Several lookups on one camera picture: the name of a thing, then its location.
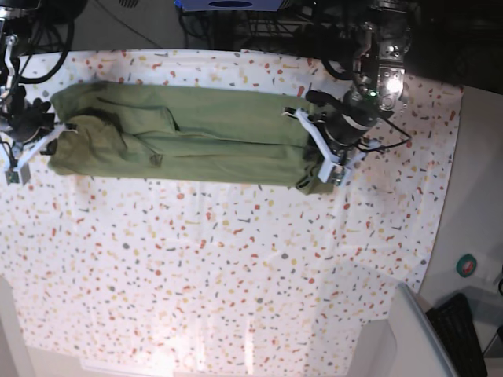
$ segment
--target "confetti pattern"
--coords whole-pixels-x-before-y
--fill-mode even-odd
[[[57,60],[31,60],[40,75]],[[252,53],[71,53],[28,97],[108,80],[340,97],[311,59]],[[428,267],[462,90],[408,78],[407,146],[331,195],[186,181],[58,177],[2,187],[0,273],[29,346],[111,364],[223,375],[345,375],[362,325]],[[377,126],[374,137],[398,134]]]

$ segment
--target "gray floor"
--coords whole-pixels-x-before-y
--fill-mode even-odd
[[[173,0],[140,0],[134,9],[123,8],[119,0],[101,0],[118,18],[165,49],[183,47],[183,31]],[[153,45],[106,14],[89,0],[75,22],[73,50],[151,49]]]

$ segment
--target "black cable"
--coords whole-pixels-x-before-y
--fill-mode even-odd
[[[21,68],[19,73],[16,75],[16,78],[13,80],[13,83],[10,87],[9,93],[6,95],[5,98],[2,99],[2,103],[7,102],[7,100],[9,98],[11,98],[11,96],[13,95],[13,89],[15,89],[19,85],[21,77],[22,77],[24,71],[26,70],[28,63],[30,62],[30,59],[33,57],[35,47],[40,43],[40,39],[43,36],[43,30],[44,30],[45,22],[47,20],[46,16],[44,17],[43,20],[39,21],[39,27],[38,27],[37,31],[35,32],[33,38],[31,38],[30,47],[28,48],[28,51],[27,51],[28,58],[24,62],[23,67]]]
[[[51,79],[61,69],[61,67],[64,64],[64,61],[66,60],[68,54],[70,53],[70,50],[72,49],[73,37],[75,35],[75,22],[70,16],[67,15],[67,17],[68,17],[68,31],[67,31],[66,42],[64,44],[63,52],[61,53],[61,56],[57,61],[56,65],[53,67],[53,69],[51,69],[42,77],[32,79],[23,77],[20,74],[21,84],[31,84],[31,85],[42,84],[43,82],[46,82],[47,80]]]
[[[497,290],[500,292],[500,295],[503,296],[503,279],[497,284]]]
[[[189,48],[189,36],[203,40],[207,43],[208,49],[212,49],[213,43],[211,42],[210,29],[211,21],[207,18],[207,14],[204,12],[192,12],[185,13],[183,9],[177,8],[178,12],[178,23],[184,33],[184,43],[185,48]],[[191,21],[185,22],[185,18],[191,17]]]
[[[380,147],[377,148],[372,148],[372,149],[360,149],[360,151],[365,152],[365,153],[371,153],[371,152],[384,152],[386,149],[393,149],[400,147],[407,142],[412,140],[412,136],[410,136],[407,132],[402,130],[400,127],[396,126],[390,119],[384,118],[377,110],[370,108],[371,112],[375,115],[378,116],[380,119],[382,119],[384,122],[386,122],[391,128],[394,130],[397,130],[399,133],[407,137],[405,140],[400,141],[399,143],[391,144],[391,145],[381,145]]]
[[[56,53],[64,49],[64,42],[61,38],[61,34],[53,24],[46,25],[46,35],[49,40],[49,44],[38,45],[37,50],[41,50],[45,53]],[[56,38],[54,43],[52,43],[51,35]]]
[[[336,69],[332,66],[332,63],[330,63],[330,60],[326,56],[326,51],[328,49],[326,48],[326,40],[325,40],[325,35],[327,32],[327,29],[321,25],[320,23],[317,23],[315,28],[318,31],[318,53],[320,54],[320,60],[321,63],[323,64],[323,67],[325,70],[335,79],[341,80],[341,81],[351,81],[354,78],[353,71],[344,71],[344,72],[338,72]]]
[[[10,146],[10,144],[7,141],[3,141],[2,139],[0,139],[0,144],[2,144],[3,150],[6,151],[6,155],[9,156],[10,165],[14,166],[16,164],[16,159],[14,158],[13,148]]]
[[[143,38],[145,41],[147,41],[148,43],[152,44],[157,49],[163,49],[163,47],[161,45],[155,43],[152,39],[146,37],[145,35],[143,35],[139,31],[133,29],[131,26],[129,26],[124,21],[122,21],[120,18],[118,18],[115,14],[113,14],[112,12],[110,12],[103,4],[101,4],[100,0],[94,0],[94,2],[96,3],[97,6],[99,6],[101,8],[101,10],[103,10],[103,12],[107,13],[115,22],[123,25],[126,29],[128,29],[129,31],[132,31],[138,37]]]

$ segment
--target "speckled tablecloth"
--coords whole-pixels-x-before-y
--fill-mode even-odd
[[[57,56],[34,57],[41,75]],[[28,97],[109,80],[340,97],[317,60],[258,53],[72,53]],[[2,183],[0,273],[29,346],[112,364],[220,375],[345,375],[395,286],[417,291],[444,203],[462,91],[408,78],[412,143],[370,156],[332,195],[187,181]],[[379,126],[386,142],[398,134]]]

